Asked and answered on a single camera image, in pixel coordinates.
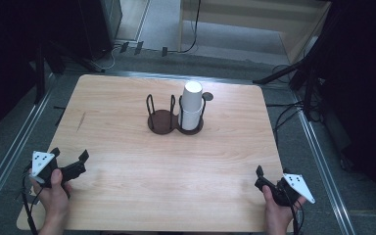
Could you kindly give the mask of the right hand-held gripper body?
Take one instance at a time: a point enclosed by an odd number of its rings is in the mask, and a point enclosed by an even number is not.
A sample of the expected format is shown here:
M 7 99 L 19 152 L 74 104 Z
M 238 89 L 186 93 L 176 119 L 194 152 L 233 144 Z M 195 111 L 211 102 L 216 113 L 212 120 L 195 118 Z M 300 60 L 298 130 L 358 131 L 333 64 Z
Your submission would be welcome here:
M 274 202 L 281 207 L 290 207 L 299 197 L 304 197 L 312 204 L 315 203 L 315 199 L 304 178 L 299 174 L 284 173 L 276 184 L 259 174 L 255 186 L 260 190 L 262 190 L 263 186 L 268 186 Z

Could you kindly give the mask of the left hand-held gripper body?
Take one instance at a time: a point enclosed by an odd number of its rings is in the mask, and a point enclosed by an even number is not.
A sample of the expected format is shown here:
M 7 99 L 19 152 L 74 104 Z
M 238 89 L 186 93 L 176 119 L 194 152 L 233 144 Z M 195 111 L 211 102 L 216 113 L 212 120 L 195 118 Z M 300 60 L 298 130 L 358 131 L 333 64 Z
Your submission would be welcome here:
M 57 157 L 51 153 L 34 151 L 32 154 L 31 172 L 29 177 L 34 179 L 41 187 L 51 188 L 51 175 L 55 169 L 62 173 L 62 183 L 76 179 L 86 171 L 85 163 L 78 160 L 67 166 L 58 167 Z

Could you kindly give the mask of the dark wire cup holder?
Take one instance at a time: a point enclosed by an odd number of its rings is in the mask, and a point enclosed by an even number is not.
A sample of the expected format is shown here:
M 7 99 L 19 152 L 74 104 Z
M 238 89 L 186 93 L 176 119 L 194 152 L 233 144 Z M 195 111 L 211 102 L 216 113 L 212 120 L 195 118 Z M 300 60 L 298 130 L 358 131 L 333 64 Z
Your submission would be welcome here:
M 154 105 L 154 98 L 149 94 L 146 98 L 146 108 L 148 112 L 147 124 L 150 130 L 156 134 L 165 135 L 173 130 L 178 130 L 185 135 L 195 135 L 199 133 L 204 126 L 204 112 L 206 107 L 206 100 L 202 99 L 203 112 L 199 125 L 191 131 L 183 130 L 178 123 L 178 115 L 183 109 L 181 104 L 181 97 L 176 99 L 174 95 L 170 97 L 170 105 L 168 110 L 156 110 Z

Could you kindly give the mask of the white paper cup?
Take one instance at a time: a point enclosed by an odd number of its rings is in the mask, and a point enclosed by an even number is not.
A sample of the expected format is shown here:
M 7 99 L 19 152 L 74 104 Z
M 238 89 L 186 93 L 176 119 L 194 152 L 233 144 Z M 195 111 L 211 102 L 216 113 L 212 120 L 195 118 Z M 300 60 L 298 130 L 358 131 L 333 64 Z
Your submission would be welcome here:
M 179 126 L 183 130 L 191 131 L 194 130 L 200 123 L 201 114 L 203 109 L 199 109 L 195 112 L 190 112 L 182 109 L 178 115 Z
M 197 112 L 202 107 L 203 86 L 197 81 L 188 81 L 181 97 L 184 111 Z

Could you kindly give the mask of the person's right hand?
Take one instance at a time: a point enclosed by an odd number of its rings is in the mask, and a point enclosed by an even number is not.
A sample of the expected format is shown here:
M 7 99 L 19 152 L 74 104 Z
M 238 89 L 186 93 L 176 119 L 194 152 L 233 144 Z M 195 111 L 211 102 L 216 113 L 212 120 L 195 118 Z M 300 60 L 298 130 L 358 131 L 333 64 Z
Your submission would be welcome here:
M 262 193 L 265 199 L 265 227 L 287 228 L 293 219 L 291 209 L 277 205 L 268 186 L 262 187 Z

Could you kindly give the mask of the person's left hand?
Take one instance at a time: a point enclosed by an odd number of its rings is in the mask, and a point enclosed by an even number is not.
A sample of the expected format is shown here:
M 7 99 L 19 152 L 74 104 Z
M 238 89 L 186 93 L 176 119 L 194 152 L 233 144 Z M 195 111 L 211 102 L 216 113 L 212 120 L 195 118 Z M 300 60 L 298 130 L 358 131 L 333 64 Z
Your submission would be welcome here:
M 34 179 L 30 182 L 46 211 L 46 220 L 66 220 L 70 212 L 71 186 L 68 182 L 63 182 L 62 172 L 59 169 L 52 171 L 50 188 L 42 188 Z

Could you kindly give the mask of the black tripod stand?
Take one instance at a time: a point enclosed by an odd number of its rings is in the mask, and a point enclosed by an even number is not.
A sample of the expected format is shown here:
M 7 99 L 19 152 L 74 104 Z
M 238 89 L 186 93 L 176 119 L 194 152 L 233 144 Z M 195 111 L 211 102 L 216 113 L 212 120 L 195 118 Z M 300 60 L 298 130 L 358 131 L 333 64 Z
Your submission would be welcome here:
M 289 82 L 289 87 L 293 91 L 298 91 L 305 85 L 303 111 L 306 119 L 311 121 L 311 95 L 316 77 L 316 67 L 319 64 L 320 52 L 327 42 L 328 35 L 326 32 L 322 32 L 302 59 L 268 77 L 254 80 L 253 84 L 264 85 L 292 72 L 294 75 Z

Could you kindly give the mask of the black cabinet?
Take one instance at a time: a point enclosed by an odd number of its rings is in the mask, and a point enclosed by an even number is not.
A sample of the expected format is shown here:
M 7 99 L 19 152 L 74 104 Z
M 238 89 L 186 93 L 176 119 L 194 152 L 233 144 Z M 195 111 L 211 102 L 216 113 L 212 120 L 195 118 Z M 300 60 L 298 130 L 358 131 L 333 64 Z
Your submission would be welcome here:
M 113 50 L 122 20 L 120 0 L 78 0 L 84 25 L 85 58 L 96 60 Z

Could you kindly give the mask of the metal floor rail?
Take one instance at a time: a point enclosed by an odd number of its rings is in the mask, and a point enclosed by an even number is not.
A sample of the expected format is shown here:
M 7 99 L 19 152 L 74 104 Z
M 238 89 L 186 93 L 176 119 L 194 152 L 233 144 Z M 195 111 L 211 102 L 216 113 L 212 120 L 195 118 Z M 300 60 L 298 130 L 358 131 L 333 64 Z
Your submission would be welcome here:
M 26 142 L 46 108 L 59 77 L 52 72 L 45 78 L 43 97 L 34 103 L 35 89 L 27 93 L 0 122 L 0 192 Z
M 303 127 L 308 145 L 311 149 L 317 170 L 330 202 L 333 214 L 336 218 L 342 235 L 356 235 L 347 207 L 337 187 L 331 170 L 325 160 L 322 148 L 315 134 L 312 124 L 306 119 L 303 111 L 300 111 L 299 118 Z

